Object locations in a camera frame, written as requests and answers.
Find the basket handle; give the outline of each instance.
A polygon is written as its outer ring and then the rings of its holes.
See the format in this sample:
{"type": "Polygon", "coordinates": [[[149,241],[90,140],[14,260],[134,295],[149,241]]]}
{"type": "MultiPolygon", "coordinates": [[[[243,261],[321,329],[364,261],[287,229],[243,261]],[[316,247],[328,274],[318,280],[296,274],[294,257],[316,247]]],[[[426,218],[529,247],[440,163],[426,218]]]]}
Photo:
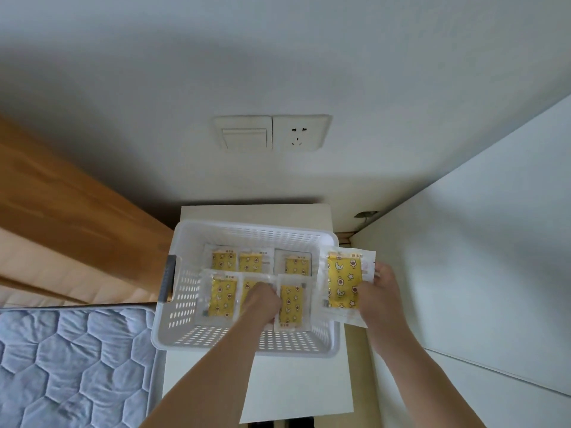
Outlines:
{"type": "Polygon", "coordinates": [[[167,263],[164,266],[163,282],[159,291],[159,302],[165,303],[168,300],[168,294],[172,291],[175,283],[175,266],[176,255],[170,254],[167,257],[167,263]]]}

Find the white nightstand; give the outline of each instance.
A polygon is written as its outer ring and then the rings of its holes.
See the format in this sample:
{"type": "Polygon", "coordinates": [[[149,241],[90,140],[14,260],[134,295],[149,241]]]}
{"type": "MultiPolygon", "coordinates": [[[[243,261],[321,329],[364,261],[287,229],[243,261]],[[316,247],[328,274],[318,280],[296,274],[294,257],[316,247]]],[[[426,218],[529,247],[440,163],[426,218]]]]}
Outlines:
{"type": "MultiPolygon", "coordinates": [[[[184,206],[182,219],[207,219],[332,231],[328,204],[184,206]]],[[[163,395],[200,360],[203,350],[167,352],[163,395]]],[[[256,356],[240,423],[353,411],[345,330],[329,359],[256,356]]]]}

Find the forearm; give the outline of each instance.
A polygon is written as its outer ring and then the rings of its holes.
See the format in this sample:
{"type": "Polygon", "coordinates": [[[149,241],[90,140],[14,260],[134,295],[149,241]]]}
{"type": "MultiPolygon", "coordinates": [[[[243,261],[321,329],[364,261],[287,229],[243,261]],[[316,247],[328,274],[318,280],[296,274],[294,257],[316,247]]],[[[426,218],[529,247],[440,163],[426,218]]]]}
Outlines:
{"type": "Polygon", "coordinates": [[[385,360],[419,428],[484,427],[442,368],[420,346],[409,329],[400,331],[388,341],[375,342],[375,350],[385,360]]]}
{"type": "Polygon", "coordinates": [[[246,313],[173,387],[142,428],[236,427],[264,320],[246,313]]]}

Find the person's right hand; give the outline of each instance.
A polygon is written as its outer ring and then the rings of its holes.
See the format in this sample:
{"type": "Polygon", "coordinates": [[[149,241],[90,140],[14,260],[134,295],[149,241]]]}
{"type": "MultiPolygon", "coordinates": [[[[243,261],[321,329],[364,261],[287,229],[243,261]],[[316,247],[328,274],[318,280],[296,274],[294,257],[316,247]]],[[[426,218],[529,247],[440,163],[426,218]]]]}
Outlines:
{"type": "Polygon", "coordinates": [[[361,318],[371,331],[369,339],[378,352],[381,347],[412,335],[391,266],[377,261],[373,283],[361,282],[357,286],[357,293],[361,318]]]}
{"type": "Polygon", "coordinates": [[[281,307],[282,299],[265,282],[254,285],[244,300],[244,314],[259,317],[263,325],[272,321],[281,307]]]}

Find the quilted mattress cover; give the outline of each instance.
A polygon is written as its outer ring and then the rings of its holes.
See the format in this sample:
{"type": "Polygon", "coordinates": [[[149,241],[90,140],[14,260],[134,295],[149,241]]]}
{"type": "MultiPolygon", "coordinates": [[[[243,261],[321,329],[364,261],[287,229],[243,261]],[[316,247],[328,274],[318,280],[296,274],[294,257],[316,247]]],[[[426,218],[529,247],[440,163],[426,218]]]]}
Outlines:
{"type": "Polygon", "coordinates": [[[0,309],[0,427],[138,427],[161,399],[154,306],[0,309]]]}

